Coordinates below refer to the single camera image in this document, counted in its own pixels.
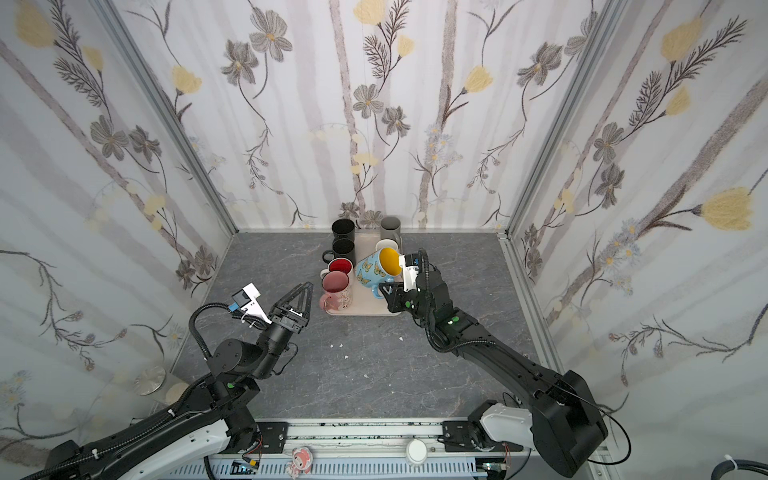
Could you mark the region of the blue butterfly mug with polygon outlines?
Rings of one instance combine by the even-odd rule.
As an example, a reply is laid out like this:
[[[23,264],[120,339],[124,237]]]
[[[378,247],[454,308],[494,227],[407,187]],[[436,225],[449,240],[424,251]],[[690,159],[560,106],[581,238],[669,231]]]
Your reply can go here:
[[[398,251],[385,247],[358,262],[355,267],[355,278],[370,290],[375,298],[382,299],[379,285],[393,282],[401,272]]]

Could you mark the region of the dark pink mug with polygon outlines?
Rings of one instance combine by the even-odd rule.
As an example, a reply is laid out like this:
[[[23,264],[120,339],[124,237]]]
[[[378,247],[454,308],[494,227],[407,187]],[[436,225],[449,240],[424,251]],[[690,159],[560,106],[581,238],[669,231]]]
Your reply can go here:
[[[341,271],[327,273],[322,279],[322,288],[319,307],[323,311],[341,311],[350,307],[352,286],[348,274]]]

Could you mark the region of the cream white mug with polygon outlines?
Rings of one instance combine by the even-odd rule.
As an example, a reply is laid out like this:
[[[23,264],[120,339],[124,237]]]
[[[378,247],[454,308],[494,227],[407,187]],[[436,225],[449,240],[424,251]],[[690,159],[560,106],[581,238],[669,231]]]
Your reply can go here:
[[[320,272],[320,279],[324,279],[327,275],[333,272],[341,272],[350,276],[353,271],[354,264],[349,259],[343,257],[335,258]]]

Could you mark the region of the white ribbed mug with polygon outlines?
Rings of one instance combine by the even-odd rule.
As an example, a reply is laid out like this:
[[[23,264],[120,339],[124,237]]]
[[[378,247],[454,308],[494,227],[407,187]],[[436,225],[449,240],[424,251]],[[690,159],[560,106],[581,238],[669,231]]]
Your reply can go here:
[[[383,250],[386,248],[392,249],[396,252],[399,251],[398,243],[392,239],[382,239],[376,243],[376,246],[375,246],[376,250]]]

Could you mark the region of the grey ceramic mug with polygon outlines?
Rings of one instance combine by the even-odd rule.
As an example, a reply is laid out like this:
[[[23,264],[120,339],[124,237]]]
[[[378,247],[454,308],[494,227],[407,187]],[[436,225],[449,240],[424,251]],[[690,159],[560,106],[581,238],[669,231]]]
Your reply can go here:
[[[379,224],[381,240],[392,240],[398,245],[402,244],[401,221],[396,216],[386,216]]]

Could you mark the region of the black and white mug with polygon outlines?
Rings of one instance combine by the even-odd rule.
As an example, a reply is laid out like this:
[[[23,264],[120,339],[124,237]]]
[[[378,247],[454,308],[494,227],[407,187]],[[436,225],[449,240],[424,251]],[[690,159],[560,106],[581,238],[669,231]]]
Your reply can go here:
[[[355,238],[356,223],[348,218],[340,218],[333,222],[331,230],[335,240],[347,239],[353,241]]]

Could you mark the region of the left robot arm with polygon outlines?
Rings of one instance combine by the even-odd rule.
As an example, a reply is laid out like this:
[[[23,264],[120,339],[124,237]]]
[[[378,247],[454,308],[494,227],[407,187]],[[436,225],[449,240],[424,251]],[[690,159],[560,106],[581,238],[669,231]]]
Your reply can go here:
[[[248,409],[258,395],[259,381],[281,375],[277,363],[292,349],[291,338],[310,320],[313,286],[304,282],[260,313],[255,287],[249,284],[231,302],[210,302],[190,315],[188,330],[208,367],[162,411],[100,440],[80,446],[67,441],[55,447],[35,479],[128,479],[158,474],[191,459],[226,450],[250,450],[262,436]],[[258,330],[253,343],[236,338],[210,348],[196,326],[209,310],[224,310]]]

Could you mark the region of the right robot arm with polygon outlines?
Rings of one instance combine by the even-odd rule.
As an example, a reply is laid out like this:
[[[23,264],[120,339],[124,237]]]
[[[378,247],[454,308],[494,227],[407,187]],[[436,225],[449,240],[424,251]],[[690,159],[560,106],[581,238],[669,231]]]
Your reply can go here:
[[[402,255],[384,248],[373,270],[383,276],[377,291],[390,312],[409,313],[436,352],[479,366],[519,399],[517,407],[496,403],[481,410],[474,423],[483,437],[526,446],[567,478],[593,460],[612,416],[584,378],[526,358],[456,307],[425,250]]]

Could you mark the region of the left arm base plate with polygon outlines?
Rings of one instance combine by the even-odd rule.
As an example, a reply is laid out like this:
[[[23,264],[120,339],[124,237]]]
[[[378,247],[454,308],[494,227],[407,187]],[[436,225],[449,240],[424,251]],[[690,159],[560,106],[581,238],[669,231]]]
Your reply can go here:
[[[282,454],[288,435],[288,422],[259,422],[257,453]]]

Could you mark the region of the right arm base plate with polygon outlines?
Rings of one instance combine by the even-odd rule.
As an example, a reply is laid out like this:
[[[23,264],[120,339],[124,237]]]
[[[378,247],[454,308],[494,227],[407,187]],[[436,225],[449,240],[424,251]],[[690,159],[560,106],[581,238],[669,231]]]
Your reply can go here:
[[[441,428],[442,435],[438,441],[443,444],[446,452],[465,453],[478,450],[474,436],[475,427],[468,420],[445,420]]]

